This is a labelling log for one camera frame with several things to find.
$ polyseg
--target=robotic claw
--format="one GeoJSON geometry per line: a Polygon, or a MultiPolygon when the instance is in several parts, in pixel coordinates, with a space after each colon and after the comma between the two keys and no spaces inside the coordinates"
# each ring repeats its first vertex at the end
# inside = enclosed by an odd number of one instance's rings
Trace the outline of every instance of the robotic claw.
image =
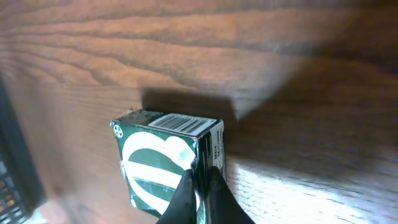
{"type": "MultiPolygon", "coordinates": [[[[209,189],[206,204],[210,209],[211,224],[254,224],[229,190],[220,170],[213,166],[208,171],[209,189]]],[[[196,224],[195,176],[186,170],[174,193],[170,205],[156,224],[196,224]]]]}

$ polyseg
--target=white stripe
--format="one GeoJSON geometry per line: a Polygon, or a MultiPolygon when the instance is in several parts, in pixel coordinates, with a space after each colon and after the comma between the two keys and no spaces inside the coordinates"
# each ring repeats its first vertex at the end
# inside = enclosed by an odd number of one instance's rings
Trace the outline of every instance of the white stripe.
{"type": "Polygon", "coordinates": [[[133,178],[151,181],[157,184],[177,189],[181,175],[174,174],[167,170],[128,161],[124,164],[126,170],[139,170],[139,172],[128,172],[133,178]]]}

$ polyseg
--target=cardboard box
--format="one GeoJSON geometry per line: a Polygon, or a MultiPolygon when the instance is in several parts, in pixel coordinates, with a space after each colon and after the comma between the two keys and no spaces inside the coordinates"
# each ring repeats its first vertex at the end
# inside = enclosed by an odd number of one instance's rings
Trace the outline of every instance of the cardboard box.
{"type": "Polygon", "coordinates": [[[176,113],[137,110],[111,122],[131,204],[160,217],[184,170],[197,180],[198,223],[206,223],[206,171],[217,166],[226,178],[224,122],[176,113]]]}

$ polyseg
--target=wooden table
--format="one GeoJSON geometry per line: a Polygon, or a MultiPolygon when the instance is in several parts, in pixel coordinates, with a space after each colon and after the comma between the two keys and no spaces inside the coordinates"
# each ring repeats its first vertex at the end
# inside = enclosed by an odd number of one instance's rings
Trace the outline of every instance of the wooden table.
{"type": "Polygon", "coordinates": [[[257,223],[398,222],[396,1],[0,3],[0,67],[52,223],[154,223],[108,124],[127,109],[226,123],[257,223]]]}

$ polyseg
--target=box side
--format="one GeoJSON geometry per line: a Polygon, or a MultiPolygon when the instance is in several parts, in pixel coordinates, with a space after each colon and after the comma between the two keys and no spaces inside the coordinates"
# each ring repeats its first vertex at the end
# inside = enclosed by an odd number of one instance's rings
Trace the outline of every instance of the box side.
{"type": "Polygon", "coordinates": [[[196,139],[119,120],[111,126],[132,205],[160,217],[182,173],[197,159],[196,139]]]}

